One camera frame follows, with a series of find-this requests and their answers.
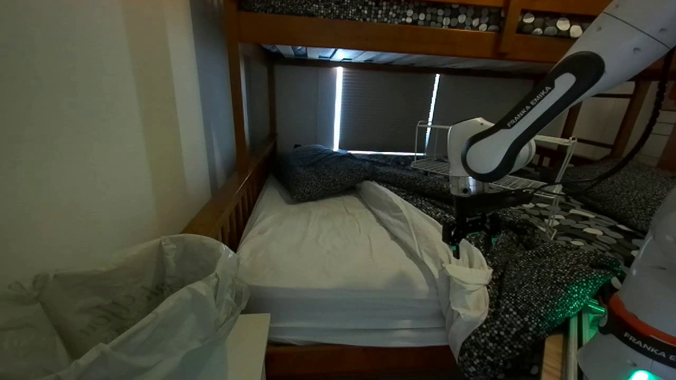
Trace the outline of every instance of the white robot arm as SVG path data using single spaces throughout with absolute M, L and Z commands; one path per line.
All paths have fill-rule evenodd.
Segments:
M 676 45 L 676 0 L 615 0 L 548 78 L 503 121 L 456 124 L 448 135 L 456 197 L 482 192 L 525 167 L 532 138 L 578 101 L 625 83 Z M 676 380 L 676 192 L 654 218 L 647 243 L 606 325 L 580 357 L 590 380 Z

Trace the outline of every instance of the bed rail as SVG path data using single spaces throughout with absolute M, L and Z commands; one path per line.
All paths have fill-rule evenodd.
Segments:
M 273 156 L 275 141 L 268 141 L 253 154 L 243 173 L 227 179 L 227 186 L 191 220 L 185 233 L 211 237 L 236 250 L 256 198 L 268 177 Z

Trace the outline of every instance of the bunk bed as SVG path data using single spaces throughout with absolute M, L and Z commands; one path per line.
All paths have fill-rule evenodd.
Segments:
M 278 13 L 256 8 L 253 2 L 225 0 L 225 37 L 231 64 L 231 93 L 234 117 L 234 147 L 236 169 L 227 186 L 202 210 L 185 233 L 213 237 L 236 250 L 261 197 L 271 165 L 275 161 L 275 61 L 279 55 L 259 55 L 268 70 L 268 109 L 271 132 L 263 145 L 248 144 L 248 101 L 245 101 L 245 60 L 253 49 L 266 46 L 300 46 L 300 49 L 352 49 L 398 55 L 418 55 L 423 60 L 413 70 L 458 70 L 475 72 L 526 72 L 544 74 L 568 46 L 570 39 L 548 39 L 523 31 L 526 13 L 570 15 L 595 20 L 608 2 L 606 0 L 438 0 L 417 2 L 418 6 L 480 6 L 501 15 L 499 27 L 431 27 L 417 24 L 363 21 L 347 18 L 315 18 L 309 13 Z M 638 118 L 648 83 L 656 81 L 656 70 L 647 70 L 636 78 L 636 91 L 629 100 L 624 124 L 618 140 L 608 145 L 610 154 L 622 156 L 632 126 Z M 564 135 L 572 135 L 580 107 L 572 107 L 567 121 Z M 455 357 L 448 347 L 425 348 L 370 348 L 370 347 L 279 347 L 271 344 L 266 354 L 268 379 L 389 379 L 394 374 L 441 374 L 458 375 Z

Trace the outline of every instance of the mattress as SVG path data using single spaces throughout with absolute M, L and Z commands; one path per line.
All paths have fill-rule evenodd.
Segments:
M 250 312 L 290 344 L 444 347 L 436 279 L 356 197 L 290 202 L 266 181 L 239 246 Z

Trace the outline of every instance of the pillow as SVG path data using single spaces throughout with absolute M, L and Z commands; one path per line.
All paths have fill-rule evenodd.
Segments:
M 370 179 L 377 167 L 347 153 L 300 147 L 279 154 L 273 173 L 296 202 L 306 202 L 352 190 Z
M 632 161 L 618 176 L 590 188 L 590 179 L 606 173 L 620 161 L 603 161 L 585 167 L 568 169 L 564 177 L 567 192 L 629 229 L 647 233 L 654 214 L 676 186 L 676 177 L 667 171 Z

